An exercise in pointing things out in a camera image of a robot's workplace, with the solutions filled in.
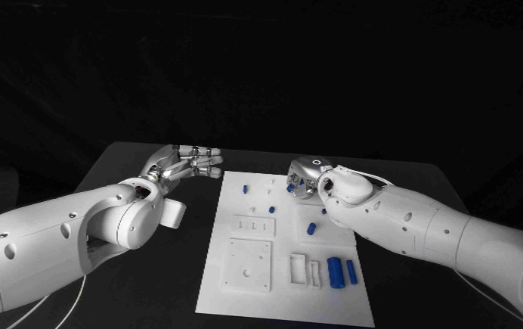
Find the black background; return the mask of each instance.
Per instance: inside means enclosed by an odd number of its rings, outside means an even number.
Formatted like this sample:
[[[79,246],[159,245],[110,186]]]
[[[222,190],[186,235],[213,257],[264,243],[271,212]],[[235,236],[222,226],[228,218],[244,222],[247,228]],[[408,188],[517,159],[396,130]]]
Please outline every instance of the black background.
[[[522,0],[2,0],[19,204],[114,141],[434,163],[519,226]]]

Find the blue cylinder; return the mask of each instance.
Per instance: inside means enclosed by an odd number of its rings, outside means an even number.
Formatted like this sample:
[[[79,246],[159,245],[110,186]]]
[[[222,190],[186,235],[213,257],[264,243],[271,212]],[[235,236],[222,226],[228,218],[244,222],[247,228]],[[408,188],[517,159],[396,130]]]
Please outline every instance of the blue cylinder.
[[[342,260],[337,257],[327,259],[329,265],[329,279],[330,287],[333,289],[343,289],[346,286],[346,280],[343,278]]]
[[[356,271],[355,271],[355,265],[353,265],[350,259],[346,261],[346,269],[349,270],[349,278],[352,280],[352,284],[356,285],[357,284]]]
[[[311,236],[316,230],[316,223],[309,224],[307,234]]]

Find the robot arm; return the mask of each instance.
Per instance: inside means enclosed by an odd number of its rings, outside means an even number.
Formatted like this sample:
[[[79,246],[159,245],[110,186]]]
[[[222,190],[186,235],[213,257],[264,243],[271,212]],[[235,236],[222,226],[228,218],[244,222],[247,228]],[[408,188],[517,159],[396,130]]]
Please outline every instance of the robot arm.
[[[321,157],[288,170],[288,191],[317,192],[334,224],[389,251],[451,267],[490,286],[523,312],[523,231],[458,212],[391,183],[379,187]]]
[[[0,312],[42,299],[113,257],[139,249],[186,205],[163,198],[190,176],[219,178],[219,149],[167,145],[141,174],[0,215]]]

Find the black table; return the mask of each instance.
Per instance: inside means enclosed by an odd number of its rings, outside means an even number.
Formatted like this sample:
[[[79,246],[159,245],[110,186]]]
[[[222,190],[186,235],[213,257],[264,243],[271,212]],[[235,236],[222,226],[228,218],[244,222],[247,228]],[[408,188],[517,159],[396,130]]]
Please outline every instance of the black table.
[[[137,176],[162,144],[117,142],[105,150],[78,191]],[[287,175],[288,164],[307,154],[222,150],[222,170]],[[443,171],[425,163],[327,157],[369,172],[467,212]],[[212,224],[222,179],[182,179],[169,197],[186,203],[177,230],[163,226],[139,250],[113,258],[88,275],[82,297],[62,328],[334,327],[260,318],[196,314]],[[359,235],[357,252],[376,327],[517,327],[519,321],[468,287],[454,271],[396,255]],[[19,329],[53,329],[75,301],[81,280],[53,293]],[[0,314],[0,328],[33,304]]]

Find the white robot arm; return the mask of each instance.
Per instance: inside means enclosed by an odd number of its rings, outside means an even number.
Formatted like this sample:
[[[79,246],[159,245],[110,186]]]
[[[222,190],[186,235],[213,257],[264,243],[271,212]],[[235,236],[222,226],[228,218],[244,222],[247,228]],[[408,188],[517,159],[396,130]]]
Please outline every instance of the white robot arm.
[[[323,157],[301,157],[288,169],[288,191],[317,192],[329,218],[389,251],[451,267],[491,287],[523,312],[523,231],[479,219],[415,191]]]
[[[139,249],[186,205],[163,197],[180,178],[219,178],[221,150],[167,145],[118,184],[0,215],[0,312],[42,299],[113,257]]]

